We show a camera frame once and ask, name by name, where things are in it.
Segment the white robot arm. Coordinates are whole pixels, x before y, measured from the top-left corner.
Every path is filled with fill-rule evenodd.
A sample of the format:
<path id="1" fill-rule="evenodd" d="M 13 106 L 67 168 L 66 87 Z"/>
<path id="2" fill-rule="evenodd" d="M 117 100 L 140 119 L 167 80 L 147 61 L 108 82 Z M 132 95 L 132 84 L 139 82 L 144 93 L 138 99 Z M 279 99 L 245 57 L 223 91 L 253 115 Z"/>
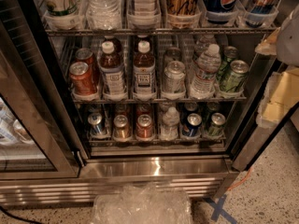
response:
<path id="1" fill-rule="evenodd" d="M 258 108 L 256 123 L 269 129 L 278 125 L 299 102 L 299 6 L 255 48 L 255 52 L 275 55 L 289 66 L 282 73 L 274 72 L 268 79 Z"/>

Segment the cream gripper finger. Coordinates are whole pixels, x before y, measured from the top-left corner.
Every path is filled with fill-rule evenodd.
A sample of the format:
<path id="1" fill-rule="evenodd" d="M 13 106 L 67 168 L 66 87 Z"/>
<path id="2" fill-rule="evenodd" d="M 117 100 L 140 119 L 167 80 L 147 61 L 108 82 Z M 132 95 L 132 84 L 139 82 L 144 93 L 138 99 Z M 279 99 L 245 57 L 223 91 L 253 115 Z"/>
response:
<path id="1" fill-rule="evenodd" d="M 255 52 L 262 55 L 277 54 L 277 40 L 280 28 L 277 28 L 271 35 L 264 39 L 256 48 Z"/>
<path id="2" fill-rule="evenodd" d="M 256 123 L 262 128 L 279 124 L 290 109 L 299 102 L 299 68 L 274 72 L 267 81 L 258 108 Z"/>

